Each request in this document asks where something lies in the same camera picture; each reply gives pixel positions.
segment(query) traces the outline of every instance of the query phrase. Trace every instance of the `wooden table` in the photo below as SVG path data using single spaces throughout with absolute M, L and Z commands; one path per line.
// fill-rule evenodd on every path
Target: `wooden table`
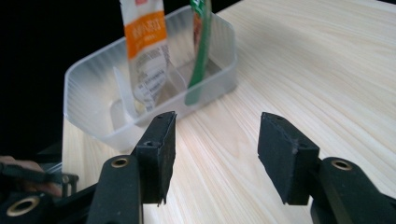
M 396 6 L 369 0 L 244 0 L 219 13 L 233 25 L 238 87 L 177 121 L 167 205 L 146 223 L 310 223 L 283 205 L 257 155 L 262 111 L 357 163 L 396 197 Z M 78 188 L 120 153 L 64 121 L 64 172 Z

